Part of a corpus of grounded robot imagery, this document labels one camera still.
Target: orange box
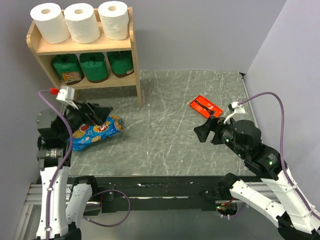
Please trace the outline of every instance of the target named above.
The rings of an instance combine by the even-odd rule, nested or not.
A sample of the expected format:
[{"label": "orange box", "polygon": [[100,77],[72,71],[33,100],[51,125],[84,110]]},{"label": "orange box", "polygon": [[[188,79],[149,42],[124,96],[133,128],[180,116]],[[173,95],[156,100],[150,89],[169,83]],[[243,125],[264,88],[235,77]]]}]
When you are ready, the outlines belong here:
[{"label": "orange box", "polygon": [[209,118],[210,116],[219,117],[223,111],[215,104],[210,102],[204,96],[197,96],[191,103],[190,107],[196,110],[205,118]]}]

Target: green jug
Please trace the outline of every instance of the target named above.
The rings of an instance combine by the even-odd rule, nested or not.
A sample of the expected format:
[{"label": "green jug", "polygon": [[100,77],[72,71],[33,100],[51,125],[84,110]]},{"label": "green jug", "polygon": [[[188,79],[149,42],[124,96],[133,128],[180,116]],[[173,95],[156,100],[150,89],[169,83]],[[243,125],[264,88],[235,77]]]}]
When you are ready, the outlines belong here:
[{"label": "green jug", "polygon": [[67,85],[77,84],[85,77],[75,54],[56,55],[51,64]]},{"label": "green jug", "polygon": [[105,55],[102,52],[81,53],[80,64],[91,83],[101,83],[109,77]]},{"label": "green jug", "polygon": [[123,78],[134,72],[131,51],[109,51],[106,55],[116,77]]}]

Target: paper towel roll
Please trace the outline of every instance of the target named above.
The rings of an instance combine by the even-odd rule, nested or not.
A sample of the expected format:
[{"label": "paper towel roll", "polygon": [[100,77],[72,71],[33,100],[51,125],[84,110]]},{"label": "paper towel roll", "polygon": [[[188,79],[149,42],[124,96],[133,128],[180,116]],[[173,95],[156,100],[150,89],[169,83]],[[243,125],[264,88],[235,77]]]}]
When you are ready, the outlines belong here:
[{"label": "paper towel roll", "polygon": [[88,44],[100,37],[95,10],[87,3],[76,3],[64,10],[64,19],[72,40]]},{"label": "paper towel roll", "polygon": [[70,37],[68,27],[59,5],[44,3],[30,11],[43,38],[50,44],[58,44]]},{"label": "paper towel roll", "polygon": [[104,35],[113,40],[123,40],[129,35],[128,6],[121,1],[106,1],[98,8]]}]

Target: lays chip bag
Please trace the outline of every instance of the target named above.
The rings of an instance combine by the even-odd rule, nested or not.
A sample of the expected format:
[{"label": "lays chip bag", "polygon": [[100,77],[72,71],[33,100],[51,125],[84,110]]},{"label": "lays chip bag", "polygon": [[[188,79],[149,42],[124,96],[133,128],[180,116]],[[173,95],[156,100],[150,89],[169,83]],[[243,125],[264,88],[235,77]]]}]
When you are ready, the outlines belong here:
[{"label": "lays chip bag", "polygon": [[111,137],[125,128],[122,118],[116,115],[108,116],[103,125],[83,124],[73,133],[73,151],[80,151],[94,142]]}]

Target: wooden shelf board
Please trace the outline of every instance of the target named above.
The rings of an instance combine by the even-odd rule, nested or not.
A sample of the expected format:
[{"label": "wooden shelf board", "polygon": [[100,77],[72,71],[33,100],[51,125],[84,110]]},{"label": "wooden shelf board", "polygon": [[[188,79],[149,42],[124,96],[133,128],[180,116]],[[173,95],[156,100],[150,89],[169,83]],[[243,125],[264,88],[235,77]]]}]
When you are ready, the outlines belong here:
[{"label": "wooden shelf board", "polygon": [[136,79],[135,74],[132,73],[128,76],[118,78],[112,72],[109,72],[110,76],[107,80],[98,83],[89,82],[87,77],[85,76],[81,82],[69,85],[74,89],[97,89],[97,88],[110,88],[110,87],[124,87],[124,86],[135,86]]},{"label": "wooden shelf board", "polygon": [[37,55],[55,55],[55,54],[75,54],[75,53],[92,53],[92,52],[110,52],[110,51],[124,51],[131,49],[130,37],[125,40],[112,40],[105,36],[101,22],[98,22],[100,29],[100,37],[91,43],[77,43],[72,41],[71,37],[64,42],[58,44],[47,43],[41,37]]}]

